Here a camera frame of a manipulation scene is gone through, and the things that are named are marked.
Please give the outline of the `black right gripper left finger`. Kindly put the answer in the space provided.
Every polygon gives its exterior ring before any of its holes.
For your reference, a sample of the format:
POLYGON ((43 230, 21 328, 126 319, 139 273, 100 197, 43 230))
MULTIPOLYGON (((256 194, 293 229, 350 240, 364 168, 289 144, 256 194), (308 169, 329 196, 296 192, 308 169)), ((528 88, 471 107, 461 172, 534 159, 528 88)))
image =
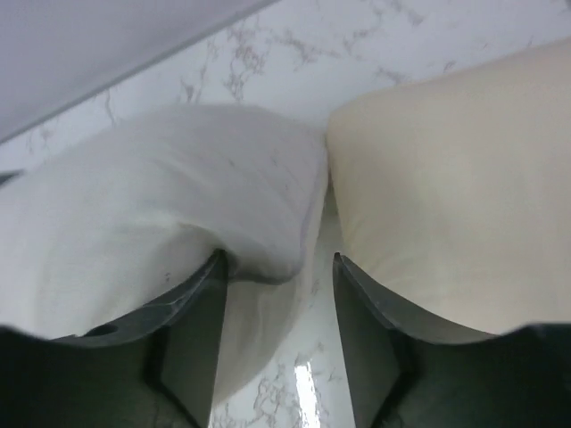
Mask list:
POLYGON ((184 283, 81 336, 1 329, 4 427, 205 427, 228 260, 215 251, 184 283))

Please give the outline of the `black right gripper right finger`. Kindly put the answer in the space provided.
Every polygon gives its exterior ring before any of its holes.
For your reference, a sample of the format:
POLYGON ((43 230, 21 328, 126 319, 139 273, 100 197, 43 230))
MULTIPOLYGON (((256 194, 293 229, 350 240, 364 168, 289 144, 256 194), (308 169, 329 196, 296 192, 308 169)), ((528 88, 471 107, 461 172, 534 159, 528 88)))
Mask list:
POLYGON ((333 286, 357 426, 569 426, 569 325, 500 335, 471 329, 389 290, 341 254, 333 286))

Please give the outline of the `white pillow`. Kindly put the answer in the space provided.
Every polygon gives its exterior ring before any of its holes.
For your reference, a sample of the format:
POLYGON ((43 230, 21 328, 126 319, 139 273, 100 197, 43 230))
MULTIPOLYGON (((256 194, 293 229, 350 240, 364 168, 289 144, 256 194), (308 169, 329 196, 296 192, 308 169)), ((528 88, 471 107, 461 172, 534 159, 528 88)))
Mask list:
POLYGON ((302 292, 327 181, 322 134, 259 107, 178 105, 1 188, 1 321, 83 334, 230 259, 230 318, 280 330, 302 292))

